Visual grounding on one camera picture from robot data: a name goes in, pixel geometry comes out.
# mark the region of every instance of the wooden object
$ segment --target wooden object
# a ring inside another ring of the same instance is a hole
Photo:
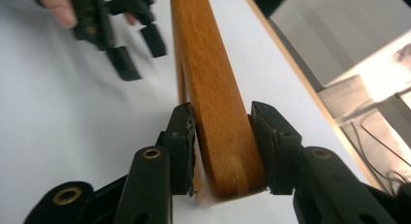
[[[209,189],[201,197],[221,202],[262,191],[263,163],[208,0],[172,0],[172,15],[177,76],[199,126]]]

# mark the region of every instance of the curved wooden piece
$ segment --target curved wooden piece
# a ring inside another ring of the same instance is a hole
[[[263,163],[208,0],[172,0],[172,15],[210,195],[221,202],[262,191]]]

